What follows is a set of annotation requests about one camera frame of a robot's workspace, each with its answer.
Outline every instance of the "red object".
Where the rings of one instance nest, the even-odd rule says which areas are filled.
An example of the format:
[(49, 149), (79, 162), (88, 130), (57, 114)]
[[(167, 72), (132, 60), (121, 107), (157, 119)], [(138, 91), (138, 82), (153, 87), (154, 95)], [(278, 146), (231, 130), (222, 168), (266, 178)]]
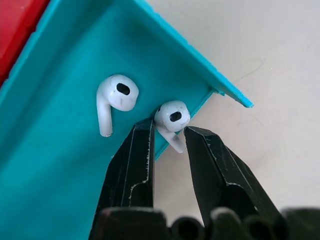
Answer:
[(50, 0), (0, 0), (0, 87)]

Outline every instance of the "wireless earbud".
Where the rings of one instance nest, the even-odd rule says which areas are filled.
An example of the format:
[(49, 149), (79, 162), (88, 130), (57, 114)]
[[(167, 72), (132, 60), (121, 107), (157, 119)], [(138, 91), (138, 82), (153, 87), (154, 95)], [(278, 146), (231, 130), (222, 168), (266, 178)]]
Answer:
[(104, 80), (96, 92), (96, 109), (100, 134), (112, 135), (111, 107), (123, 112), (132, 110), (139, 95), (137, 85), (123, 75), (112, 75)]
[(184, 129), (190, 122), (190, 113), (182, 101), (164, 103), (154, 115), (155, 127), (165, 140), (178, 152), (183, 153), (187, 146), (175, 132)]

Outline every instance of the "earbud stem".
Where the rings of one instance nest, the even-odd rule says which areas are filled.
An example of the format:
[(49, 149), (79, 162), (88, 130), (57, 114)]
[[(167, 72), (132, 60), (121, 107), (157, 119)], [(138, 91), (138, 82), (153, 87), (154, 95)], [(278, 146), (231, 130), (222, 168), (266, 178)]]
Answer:
[(110, 137), (113, 133), (111, 106), (107, 100), (101, 95), (96, 95), (96, 109), (98, 113), (98, 123), (100, 134), (103, 137)]
[(161, 126), (156, 126), (156, 129), (178, 153), (181, 154), (186, 150), (186, 143), (183, 142), (175, 132), (168, 131)]

